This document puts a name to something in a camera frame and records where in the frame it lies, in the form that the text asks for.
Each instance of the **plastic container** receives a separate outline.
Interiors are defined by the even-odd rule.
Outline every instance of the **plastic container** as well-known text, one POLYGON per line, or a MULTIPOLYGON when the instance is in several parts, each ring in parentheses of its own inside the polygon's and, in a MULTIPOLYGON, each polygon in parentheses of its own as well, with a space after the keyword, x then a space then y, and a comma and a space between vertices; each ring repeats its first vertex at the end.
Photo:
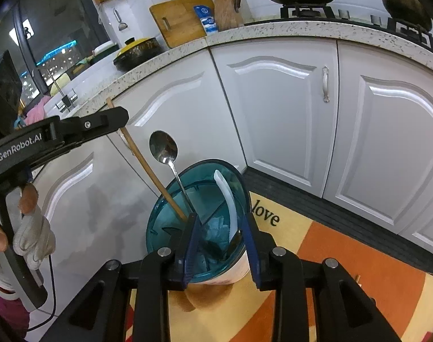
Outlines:
POLYGON ((199 17, 202 27, 204 27, 204 31, 207 35, 218 32, 218 28, 216 26, 215 19, 213 18, 212 11, 208 6, 196 5, 194 7, 194 11, 199 17))
MULTIPOLYGON (((210 220, 214 220, 213 222, 216 222, 215 220, 222 220, 228 226, 230 223, 229 208, 213 177, 215 170, 221 172, 231 188, 236 204, 239 227, 241 227, 242 217, 251 210, 249 192, 245 187, 242 175, 234 166, 222 160, 204 160, 195 163, 179 176, 203 224, 202 239, 208 234, 206 222, 210 220)), ((190 210, 175 180, 167 186, 167 190, 183 212, 188 215, 190 210)), ((185 224, 177 218, 170 205, 161 196, 153 207, 149 222, 147 223, 145 235, 147 251, 151 253, 161 247, 167 247, 171 237, 171 230, 183 230, 184 227, 185 224)), ((225 240, 224 231, 221 233, 221 239, 225 240)), ((241 241, 227 260, 215 261, 215 258, 212 258, 211 255, 206 255, 206 251, 202 250, 202 247, 200 254, 197 261, 203 264, 205 258, 205 264, 207 264, 208 269, 199 273, 195 272, 191 280, 192 283, 235 283, 249 271, 248 258, 243 241, 241 241)))

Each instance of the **yellow pot lid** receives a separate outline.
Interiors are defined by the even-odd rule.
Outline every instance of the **yellow pot lid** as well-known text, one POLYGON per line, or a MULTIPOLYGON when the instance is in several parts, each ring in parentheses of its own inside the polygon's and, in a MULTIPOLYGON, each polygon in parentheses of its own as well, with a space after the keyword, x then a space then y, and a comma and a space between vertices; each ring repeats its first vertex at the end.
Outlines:
POLYGON ((149 38, 149 37, 147 37, 147 38, 139 38, 139 40, 136 40, 136 41, 132 41, 132 42, 130 42, 131 40, 134 40, 134 38, 130 38, 129 40, 125 41, 126 46, 123 47, 123 48, 119 51, 119 53, 117 54, 117 56, 122 55, 124 52, 128 51, 128 50, 131 49, 132 47, 135 47, 136 45, 139 45, 140 43, 142 43, 142 42, 144 42, 144 41, 150 40, 150 38, 149 38))

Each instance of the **black handle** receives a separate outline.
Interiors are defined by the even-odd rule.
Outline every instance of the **black handle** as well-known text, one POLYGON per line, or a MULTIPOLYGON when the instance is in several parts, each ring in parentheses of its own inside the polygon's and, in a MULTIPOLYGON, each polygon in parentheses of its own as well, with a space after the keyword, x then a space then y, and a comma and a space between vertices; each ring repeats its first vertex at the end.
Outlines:
POLYGON ((47 291, 43 285, 36 282, 23 256, 17 255, 12 248, 14 231, 3 196, 0 197, 0 227, 5 232, 9 243, 8 249, 0 252, 1 268, 3 273, 8 276, 23 306, 28 312, 32 312, 44 305, 47 300, 47 291))

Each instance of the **white glove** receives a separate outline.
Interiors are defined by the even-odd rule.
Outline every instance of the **white glove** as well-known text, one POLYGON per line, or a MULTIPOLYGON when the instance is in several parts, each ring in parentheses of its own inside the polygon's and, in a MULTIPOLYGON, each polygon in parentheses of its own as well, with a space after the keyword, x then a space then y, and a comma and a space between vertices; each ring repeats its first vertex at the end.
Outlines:
MULTIPOLYGON (((55 251, 55 235, 38 206, 31 214, 23 217, 21 226, 14 235, 12 246, 15 253, 24 257, 30 270, 37 270, 43 259, 55 251)), ((8 277, 3 274, 1 265, 0 287, 14 291, 8 277)))

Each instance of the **white cabinet door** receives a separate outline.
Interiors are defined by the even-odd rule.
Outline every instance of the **white cabinet door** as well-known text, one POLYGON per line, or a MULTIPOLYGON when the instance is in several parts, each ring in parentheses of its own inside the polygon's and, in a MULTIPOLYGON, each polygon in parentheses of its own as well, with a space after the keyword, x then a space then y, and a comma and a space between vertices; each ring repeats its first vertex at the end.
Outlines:
POLYGON ((338 43, 340 104, 324 198, 399 233, 433 197, 433 74, 338 43))
MULTIPOLYGON (((107 136, 50 162, 34 184, 56 237, 52 262, 58 315, 107 260, 131 262, 147 254, 145 230, 157 196, 107 136)), ((40 309, 50 313, 47 259, 40 269, 49 293, 40 309)))
POLYGON ((211 51, 248 165, 322 196, 337 121, 336 42, 275 38, 211 51))
MULTIPOLYGON (((142 80, 114 100, 129 113, 127 129, 160 181, 174 179, 170 168, 155 160, 149 139, 153 131, 167 132, 177 143, 175 161, 180 173, 210 158, 246 168, 242 147, 208 50, 203 50, 142 80)), ((131 166, 159 194, 138 160, 117 134, 113 143, 131 166)))
POLYGON ((433 253, 433 192, 428 197, 430 203, 400 235, 433 253))

